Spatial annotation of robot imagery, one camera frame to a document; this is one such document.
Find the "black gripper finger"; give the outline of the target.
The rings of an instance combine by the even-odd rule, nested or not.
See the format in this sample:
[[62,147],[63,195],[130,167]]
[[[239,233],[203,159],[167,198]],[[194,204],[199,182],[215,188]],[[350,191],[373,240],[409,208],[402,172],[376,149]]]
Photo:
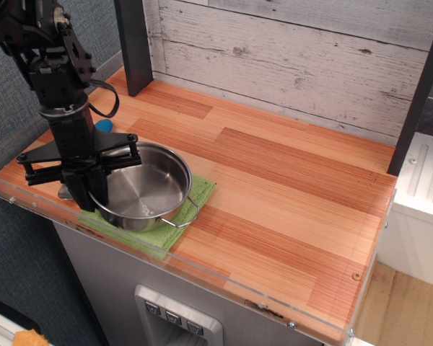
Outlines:
[[63,181],[71,193],[71,196],[82,210],[88,212],[95,211],[95,204],[89,196],[82,175],[64,172]]
[[87,173],[90,198],[94,203],[105,206],[108,204],[108,184],[102,167],[93,167]]

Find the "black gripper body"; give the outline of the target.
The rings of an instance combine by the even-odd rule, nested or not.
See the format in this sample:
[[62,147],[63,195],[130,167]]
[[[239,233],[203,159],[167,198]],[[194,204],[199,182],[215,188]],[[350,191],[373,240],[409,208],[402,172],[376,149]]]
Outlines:
[[28,185],[59,180],[67,185],[81,179],[86,186],[102,186],[114,169],[139,165],[138,136],[97,129],[88,111],[42,111],[53,141],[17,157]]

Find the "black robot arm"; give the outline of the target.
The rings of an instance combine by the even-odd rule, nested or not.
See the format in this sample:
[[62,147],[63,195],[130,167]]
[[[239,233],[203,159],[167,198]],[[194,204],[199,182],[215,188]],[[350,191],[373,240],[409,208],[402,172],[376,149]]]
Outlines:
[[141,164],[138,137],[96,128],[85,90],[110,85],[92,78],[92,56],[70,16],[57,1],[0,1],[0,46],[36,93],[53,134],[17,157],[28,185],[59,181],[83,210],[108,205],[108,175]]

